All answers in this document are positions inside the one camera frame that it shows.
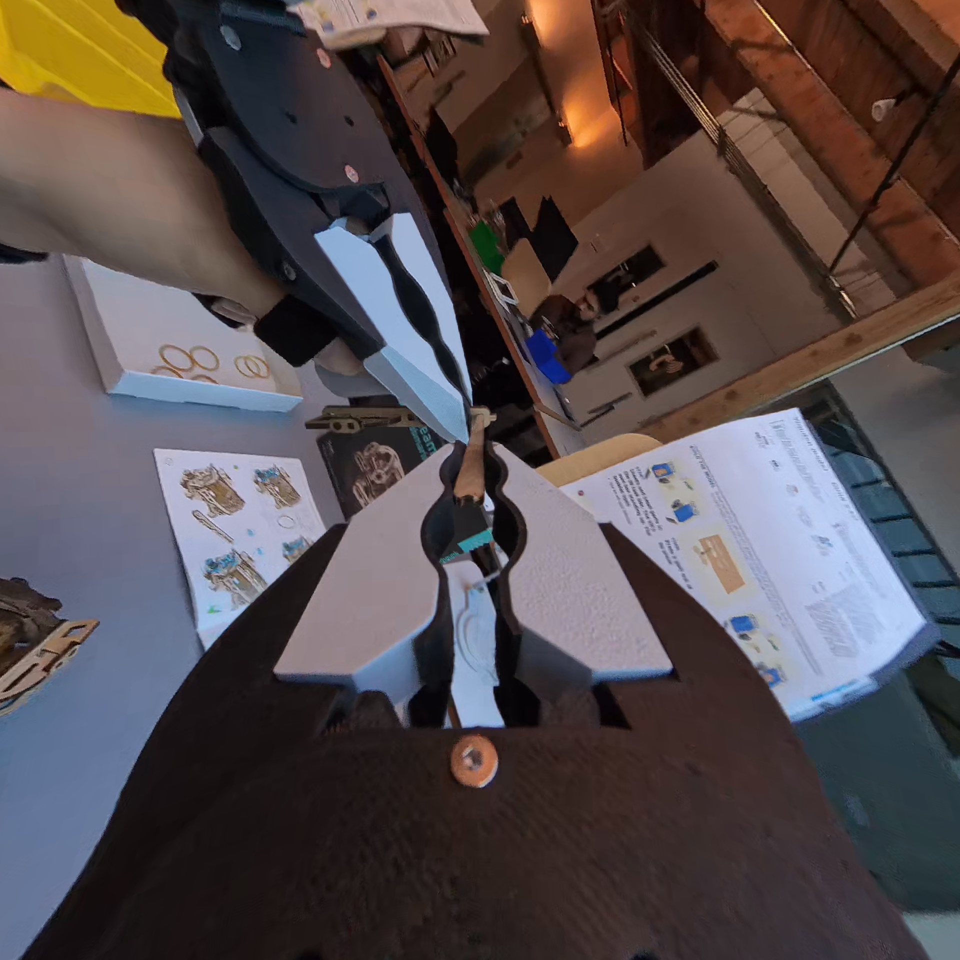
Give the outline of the person's left hand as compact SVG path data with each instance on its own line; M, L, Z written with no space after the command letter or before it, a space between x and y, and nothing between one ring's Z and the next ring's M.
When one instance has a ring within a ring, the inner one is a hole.
M256 318L247 308L226 297L194 294L209 313L233 330L247 330L294 367L307 363L307 350L318 347L312 356L315 365L346 377L365 373L363 362L325 325L325 319L292 296L285 296L270 308L265 318Z

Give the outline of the black model kit box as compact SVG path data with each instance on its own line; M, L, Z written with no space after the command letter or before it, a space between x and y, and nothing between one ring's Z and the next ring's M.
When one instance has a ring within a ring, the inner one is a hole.
M327 432L318 449L349 523L342 547L376 575L427 570L493 545L483 507L453 498L462 442L426 427L375 427Z

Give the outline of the printed paper sheet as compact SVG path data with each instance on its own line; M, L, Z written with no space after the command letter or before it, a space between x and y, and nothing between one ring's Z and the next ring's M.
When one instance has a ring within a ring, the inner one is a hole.
M939 639L798 409L560 489L684 587L793 722L873 693Z

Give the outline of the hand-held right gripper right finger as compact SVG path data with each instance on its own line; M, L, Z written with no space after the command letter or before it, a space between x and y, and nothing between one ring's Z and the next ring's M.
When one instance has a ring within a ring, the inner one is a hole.
M500 557L494 700L508 727L600 685L668 676L673 665L601 526L502 444L487 444Z

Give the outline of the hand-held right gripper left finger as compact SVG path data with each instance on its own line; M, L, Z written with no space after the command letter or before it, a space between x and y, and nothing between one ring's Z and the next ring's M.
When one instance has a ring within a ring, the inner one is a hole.
M345 527L273 667L287 682L376 691L441 727L454 652L442 559L454 535L459 443L443 446Z

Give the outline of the green object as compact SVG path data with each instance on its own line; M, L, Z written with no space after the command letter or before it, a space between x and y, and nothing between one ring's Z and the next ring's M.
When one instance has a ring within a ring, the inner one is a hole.
M498 234L494 228L488 222L478 219L467 234L486 271L501 277L505 255L499 246Z

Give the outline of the assembled wooden model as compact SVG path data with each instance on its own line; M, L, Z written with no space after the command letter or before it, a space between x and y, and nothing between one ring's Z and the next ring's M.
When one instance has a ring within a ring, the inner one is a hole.
M99 626L61 617L59 599L23 578L1 580L1 714L11 714L45 686Z

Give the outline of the illustrated instruction booklet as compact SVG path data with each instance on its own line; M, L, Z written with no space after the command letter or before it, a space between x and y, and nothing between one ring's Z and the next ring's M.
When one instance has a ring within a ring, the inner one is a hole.
M298 459L164 448L153 458L209 650L327 526Z

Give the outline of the yellow plastic bin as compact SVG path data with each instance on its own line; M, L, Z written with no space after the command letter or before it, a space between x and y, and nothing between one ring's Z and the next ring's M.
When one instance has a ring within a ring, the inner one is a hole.
M165 54L113 1L1 3L1 78L21 93L180 118Z

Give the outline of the white cardboard tray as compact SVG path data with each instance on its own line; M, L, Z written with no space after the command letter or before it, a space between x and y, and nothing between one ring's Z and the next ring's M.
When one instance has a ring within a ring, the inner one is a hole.
M302 403L292 366L192 294L61 260L107 394L277 414Z

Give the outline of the slotted wooden model part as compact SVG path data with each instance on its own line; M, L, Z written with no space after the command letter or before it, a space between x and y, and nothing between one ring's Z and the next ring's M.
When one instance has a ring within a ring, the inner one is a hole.
M306 419L304 426L337 435L354 435L367 429L419 428L426 424L403 406L326 405L319 414Z

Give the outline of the person's left forearm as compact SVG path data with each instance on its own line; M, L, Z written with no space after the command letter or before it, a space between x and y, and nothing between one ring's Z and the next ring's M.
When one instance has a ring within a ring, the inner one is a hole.
M227 298L257 319L284 298L175 119L2 89L1 241Z

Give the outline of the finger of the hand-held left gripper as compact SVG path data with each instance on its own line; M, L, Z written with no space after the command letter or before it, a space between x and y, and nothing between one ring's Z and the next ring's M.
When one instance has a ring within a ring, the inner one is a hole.
M466 443L471 408L440 372L427 344L402 312L390 273L373 247L345 220L315 239L334 302L345 318L338 334L362 360L366 374L450 442Z
M392 214L372 233L401 311L426 343L445 381L472 408L473 392L452 295L410 213Z

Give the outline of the pointed wooden model piece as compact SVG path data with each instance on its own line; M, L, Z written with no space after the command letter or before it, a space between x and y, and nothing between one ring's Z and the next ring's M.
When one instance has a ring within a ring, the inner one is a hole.
M486 497L486 430L497 419L497 415L481 406L470 410L470 418L469 438L453 486L453 499L457 506L478 505Z

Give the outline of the blue plastic bin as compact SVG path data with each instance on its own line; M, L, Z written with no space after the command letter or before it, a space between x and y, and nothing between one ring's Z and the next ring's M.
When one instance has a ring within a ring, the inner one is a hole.
M553 385L565 385L572 374L562 362L556 342L543 329L534 330L525 340L532 364Z

